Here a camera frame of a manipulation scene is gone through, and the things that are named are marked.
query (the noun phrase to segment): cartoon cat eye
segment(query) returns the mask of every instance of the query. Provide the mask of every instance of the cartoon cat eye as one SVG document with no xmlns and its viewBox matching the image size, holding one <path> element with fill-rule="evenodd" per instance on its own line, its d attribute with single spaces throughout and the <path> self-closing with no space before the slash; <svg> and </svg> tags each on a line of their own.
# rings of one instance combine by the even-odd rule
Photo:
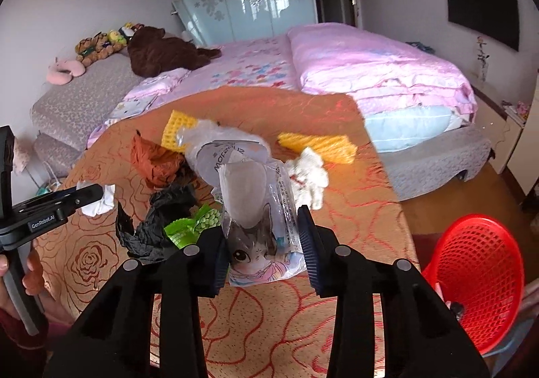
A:
<svg viewBox="0 0 539 378">
<path fill-rule="evenodd" d="M 232 254 L 232 256 L 238 262 L 251 262 L 251 258 L 244 250 L 237 250 Z"/>
</svg>

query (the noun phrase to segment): red plastic basket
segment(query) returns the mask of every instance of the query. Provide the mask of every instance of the red plastic basket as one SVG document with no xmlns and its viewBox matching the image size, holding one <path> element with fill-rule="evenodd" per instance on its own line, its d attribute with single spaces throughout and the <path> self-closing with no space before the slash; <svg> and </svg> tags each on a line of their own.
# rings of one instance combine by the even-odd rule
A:
<svg viewBox="0 0 539 378">
<path fill-rule="evenodd" d="M 524 291 L 524 267 L 513 236 L 495 219 L 472 214 L 453 223 L 422 274 L 432 287 L 440 283 L 444 300 L 464 305 L 460 323 L 480 353 L 511 328 Z"/>
</svg>

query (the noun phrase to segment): metal bolt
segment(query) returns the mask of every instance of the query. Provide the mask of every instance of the metal bolt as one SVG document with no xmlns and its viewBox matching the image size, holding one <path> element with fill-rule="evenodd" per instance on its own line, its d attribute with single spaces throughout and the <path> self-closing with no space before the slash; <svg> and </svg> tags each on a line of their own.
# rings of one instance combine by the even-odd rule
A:
<svg viewBox="0 0 539 378">
<path fill-rule="evenodd" d="M 199 252 L 200 248 L 196 244 L 189 244 L 185 249 L 183 249 L 185 256 L 195 256 Z"/>
<path fill-rule="evenodd" d="M 412 264 L 407 259 L 400 259 L 397 261 L 397 267 L 403 272 L 408 272 L 412 268 Z"/>
<path fill-rule="evenodd" d="M 136 259 L 128 259 L 122 265 L 123 269 L 130 272 L 138 267 L 138 261 Z"/>
<path fill-rule="evenodd" d="M 348 256 L 352 251 L 348 246 L 337 246 L 335 248 L 335 253 L 339 256 Z"/>
</svg>

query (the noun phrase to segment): brown patterned tablecloth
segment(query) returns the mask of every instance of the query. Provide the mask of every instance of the brown patterned tablecloth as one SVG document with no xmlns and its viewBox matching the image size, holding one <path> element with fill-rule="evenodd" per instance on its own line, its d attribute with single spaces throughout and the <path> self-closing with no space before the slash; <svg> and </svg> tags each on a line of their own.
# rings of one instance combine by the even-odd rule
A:
<svg viewBox="0 0 539 378">
<path fill-rule="evenodd" d="M 347 134 L 359 146 L 352 165 L 327 164 L 329 188 L 324 206 L 313 212 L 321 226 L 367 258 L 416 261 L 403 211 L 363 127 L 352 99 L 344 95 L 310 96 L 269 88 L 223 87 L 169 103 L 139 118 L 109 128 L 69 175 L 115 184 L 115 197 L 135 226 L 145 218 L 151 191 L 131 166 L 130 142 L 136 130 L 159 143 L 172 110 L 219 121 L 262 136 L 272 156 L 285 161 L 295 153 L 277 144 L 277 135 Z M 207 185 L 197 185 L 200 201 L 213 201 Z M 38 251 L 52 295 L 78 316 L 98 289 L 127 258 L 115 235 L 113 211 L 87 218 L 75 214 L 67 225 L 39 239 Z M 215 299 L 200 299 L 206 361 L 210 376 L 324 377 L 327 372 L 335 299 L 320 299 L 306 273 L 249 288 L 226 285 Z M 158 363 L 160 298 L 154 307 L 152 361 Z M 381 307 L 376 303 L 376 375 L 383 376 Z"/>
</svg>

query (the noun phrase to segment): crumpled black bag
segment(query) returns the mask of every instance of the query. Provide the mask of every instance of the crumpled black bag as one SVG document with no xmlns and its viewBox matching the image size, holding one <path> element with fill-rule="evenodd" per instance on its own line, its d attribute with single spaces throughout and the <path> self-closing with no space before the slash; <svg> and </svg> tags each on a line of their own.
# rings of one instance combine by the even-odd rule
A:
<svg viewBox="0 0 539 378">
<path fill-rule="evenodd" d="M 142 262 L 163 261 L 177 250 L 166 237 L 165 226 L 179 218 L 191 217 L 190 209 L 196 205 L 192 185 L 182 186 L 172 182 L 162 191 L 152 194 L 146 219 L 137 226 L 136 231 L 133 228 L 133 219 L 125 213 L 121 203 L 118 203 L 116 236 L 120 244 L 127 249 L 130 258 L 137 258 Z"/>
</svg>

